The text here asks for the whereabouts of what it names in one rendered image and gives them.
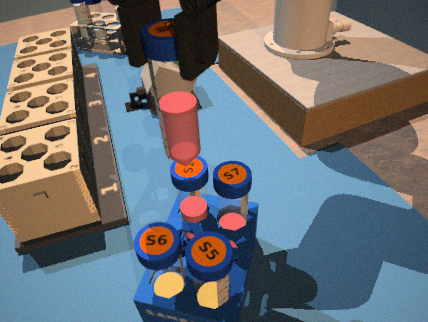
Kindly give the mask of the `blue tube rack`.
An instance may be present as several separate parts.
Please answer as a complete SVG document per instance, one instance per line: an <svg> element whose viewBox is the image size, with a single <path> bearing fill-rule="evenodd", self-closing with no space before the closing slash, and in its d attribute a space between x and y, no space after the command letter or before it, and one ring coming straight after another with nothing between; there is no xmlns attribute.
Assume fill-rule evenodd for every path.
<svg viewBox="0 0 428 322"><path fill-rule="evenodd" d="M208 199L207 218L197 223L193 223L193 222L183 221L183 219L179 215L180 210L178 205L178 199L176 198L176 201L173 205L173 208L170 212L170 215L166 223L174 226L179 232L181 246L182 246L181 255L182 255L182 261L183 261L186 280L181 292L173 295L170 298L166 298L166 297L155 295L152 289L152 286L150 286L151 283L149 281L147 272L145 270L145 273L142 277L142 280L133 298L133 301L136 305L136 308L143 322L238 322L239 321L240 311L242 307L246 282L248 278L248 273L249 273L249 268L250 268L250 263L251 263L251 258L252 258L252 253L253 253L253 248L254 248L254 243L256 238L255 231L257 229L259 203L248 201L248 213L247 213L246 225L237 230L230 230L230 229L222 228L222 226L218 223L217 196L207 195L207 199ZM199 302L196 299L192 275L188 271L188 268L186 265L186 259L185 259L186 245L188 241L191 239L185 238L184 232L192 233L195 236L199 233L208 232L208 231L217 232L224 235L229 241L233 241L238 247L238 248L232 247L233 266L230 271L230 295L229 295L228 302L224 303L223 305L219 306L216 309L200 306ZM249 268L248 268L248 265L249 265ZM248 273L247 273L247 270L248 270ZM243 289L244 289L244 292L243 292Z"/></svg>

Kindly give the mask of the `clear conical tube with red liquid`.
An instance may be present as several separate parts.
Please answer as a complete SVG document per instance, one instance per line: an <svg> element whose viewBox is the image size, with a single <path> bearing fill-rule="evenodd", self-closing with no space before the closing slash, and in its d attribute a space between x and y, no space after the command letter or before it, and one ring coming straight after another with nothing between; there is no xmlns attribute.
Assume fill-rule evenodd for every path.
<svg viewBox="0 0 428 322"><path fill-rule="evenodd" d="M198 156L188 167L176 162L170 166L172 184L176 188L183 221L197 223L208 215L207 162Z"/></svg>

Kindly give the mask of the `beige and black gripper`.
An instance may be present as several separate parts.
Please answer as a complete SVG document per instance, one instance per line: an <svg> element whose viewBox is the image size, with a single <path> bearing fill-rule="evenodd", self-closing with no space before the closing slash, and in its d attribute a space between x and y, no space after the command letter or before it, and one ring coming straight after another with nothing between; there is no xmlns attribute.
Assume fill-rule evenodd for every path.
<svg viewBox="0 0 428 322"><path fill-rule="evenodd" d="M146 64L141 29L161 20L159 0L108 0L118 5L124 43L129 64L140 68ZM193 81L215 63L218 26L216 3L221 0L179 0L182 12L174 15L173 24L180 75ZM213 62L214 61L214 62Z"/></svg>

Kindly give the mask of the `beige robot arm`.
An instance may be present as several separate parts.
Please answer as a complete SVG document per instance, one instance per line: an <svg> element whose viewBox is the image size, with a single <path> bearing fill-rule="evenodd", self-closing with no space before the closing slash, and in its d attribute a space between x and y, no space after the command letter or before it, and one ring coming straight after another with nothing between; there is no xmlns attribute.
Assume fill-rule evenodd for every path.
<svg viewBox="0 0 428 322"><path fill-rule="evenodd" d="M290 59L328 55L334 49L332 35L351 29L349 20L329 19L331 4L332 0L275 0L273 31L265 36L265 48Z"/></svg>

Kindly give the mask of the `light blue bench mat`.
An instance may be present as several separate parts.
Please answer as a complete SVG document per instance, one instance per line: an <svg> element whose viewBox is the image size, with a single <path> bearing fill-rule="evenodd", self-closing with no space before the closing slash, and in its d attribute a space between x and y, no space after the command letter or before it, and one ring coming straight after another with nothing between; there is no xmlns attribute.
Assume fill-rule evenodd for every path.
<svg viewBox="0 0 428 322"><path fill-rule="evenodd" d="M145 64L77 52L97 62L128 223L18 254L0 215L0 322L143 322L134 239L169 217L173 160L146 99L126 111ZM197 78L207 195L239 161L259 203L238 322L428 322L428 220L343 144L299 158L211 67Z"/></svg>

